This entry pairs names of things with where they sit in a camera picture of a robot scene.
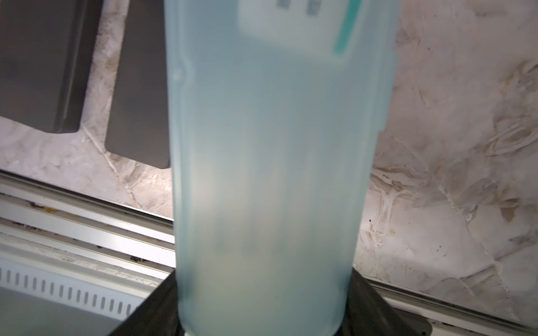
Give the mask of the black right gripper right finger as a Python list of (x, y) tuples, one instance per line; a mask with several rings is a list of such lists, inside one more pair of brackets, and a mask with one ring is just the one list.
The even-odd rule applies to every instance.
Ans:
[(391, 307), (368, 281), (353, 270), (343, 322), (337, 335), (431, 335), (428, 320)]

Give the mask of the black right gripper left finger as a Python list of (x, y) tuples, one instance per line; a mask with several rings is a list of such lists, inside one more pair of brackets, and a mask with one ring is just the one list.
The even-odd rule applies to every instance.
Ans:
[(185, 335), (179, 320), (176, 272), (172, 271), (109, 335)]

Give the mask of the black pencil case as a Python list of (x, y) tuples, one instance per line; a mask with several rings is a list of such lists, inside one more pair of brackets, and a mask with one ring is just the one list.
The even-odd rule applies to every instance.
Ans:
[(1, 116), (42, 132), (81, 124), (102, 1), (1, 2)]
[(131, 1), (105, 147), (158, 169), (170, 167), (165, 16), (162, 1)]

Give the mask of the translucent blue pencil case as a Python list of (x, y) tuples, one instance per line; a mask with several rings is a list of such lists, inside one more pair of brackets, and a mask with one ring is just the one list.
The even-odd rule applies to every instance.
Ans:
[(166, 1), (179, 319), (333, 335), (345, 313), (399, 1)]

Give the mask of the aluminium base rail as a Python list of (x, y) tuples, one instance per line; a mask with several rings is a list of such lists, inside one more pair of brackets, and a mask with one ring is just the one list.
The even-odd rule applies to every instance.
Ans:
[(107, 335), (174, 259), (167, 218), (1, 173), (3, 335)]

